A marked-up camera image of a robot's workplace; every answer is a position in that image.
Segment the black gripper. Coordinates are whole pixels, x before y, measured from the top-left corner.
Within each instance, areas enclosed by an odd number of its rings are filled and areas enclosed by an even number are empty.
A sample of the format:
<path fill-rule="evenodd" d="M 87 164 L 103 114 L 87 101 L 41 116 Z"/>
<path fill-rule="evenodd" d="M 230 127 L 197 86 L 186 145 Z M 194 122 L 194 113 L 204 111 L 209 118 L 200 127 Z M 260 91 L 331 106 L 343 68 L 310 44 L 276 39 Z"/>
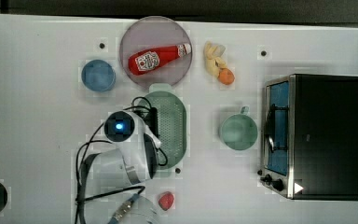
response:
<path fill-rule="evenodd" d="M 158 111 L 155 107 L 148 110 L 144 117 L 145 124 L 149 127 L 151 132 L 158 136 Z"/>

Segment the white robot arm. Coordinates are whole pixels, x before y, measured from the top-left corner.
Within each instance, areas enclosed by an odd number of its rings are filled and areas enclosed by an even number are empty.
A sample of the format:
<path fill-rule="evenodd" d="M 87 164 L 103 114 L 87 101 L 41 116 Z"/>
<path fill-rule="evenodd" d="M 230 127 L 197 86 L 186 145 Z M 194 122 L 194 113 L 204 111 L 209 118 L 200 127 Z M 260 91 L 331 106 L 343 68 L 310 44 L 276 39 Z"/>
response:
<path fill-rule="evenodd" d="M 116 111 L 96 130 L 103 137 L 91 137 L 76 154 L 76 224 L 89 224 L 86 203 L 133 190 L 133 204 L 142 185 L 156 174 L 161 141 L 141 116 L 154 110 L 131 106 Z"/>

